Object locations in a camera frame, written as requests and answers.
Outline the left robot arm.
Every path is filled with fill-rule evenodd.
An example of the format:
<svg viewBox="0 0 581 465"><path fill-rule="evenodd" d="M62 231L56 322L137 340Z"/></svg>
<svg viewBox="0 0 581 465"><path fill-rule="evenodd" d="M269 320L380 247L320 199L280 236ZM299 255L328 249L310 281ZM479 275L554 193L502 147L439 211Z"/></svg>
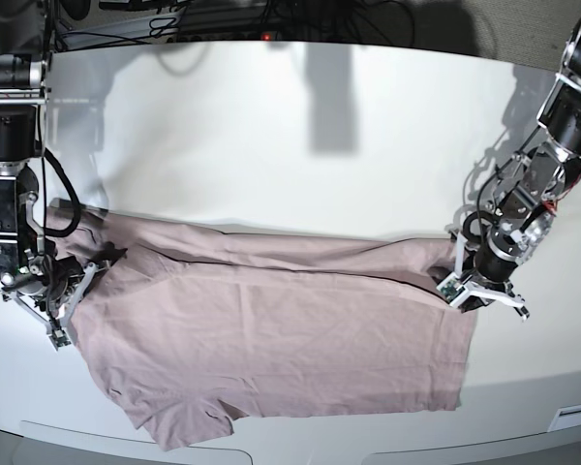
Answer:
<svg viewBox="0 0 581 465"><path fill-rule="evenodd" d="M513 272L549 234L559 202L581 179L581 18L524 143L483 182L474 209L453 231L455 263L437 291L462 312L500 302L522 319Z"/></svg>

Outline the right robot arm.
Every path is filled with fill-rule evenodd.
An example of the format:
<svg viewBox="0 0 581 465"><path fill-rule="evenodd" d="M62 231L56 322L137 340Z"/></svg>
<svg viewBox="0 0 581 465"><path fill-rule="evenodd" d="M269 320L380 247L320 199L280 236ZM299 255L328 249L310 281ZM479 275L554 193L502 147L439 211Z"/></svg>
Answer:
<svg viewBox="0 0 581 465"><path fill-rule="evenodd" d="M91 261L58 258L55 241L76 231L82 207L62 166L43 142L49 53L0 55L0 295L38 323L56 349L76 340L71 319L93 282L125 254L113 243ZM37 221L34 207L46 199L46 181L30 161L52 166L67 191L72 219L63 229Z"/></svg>

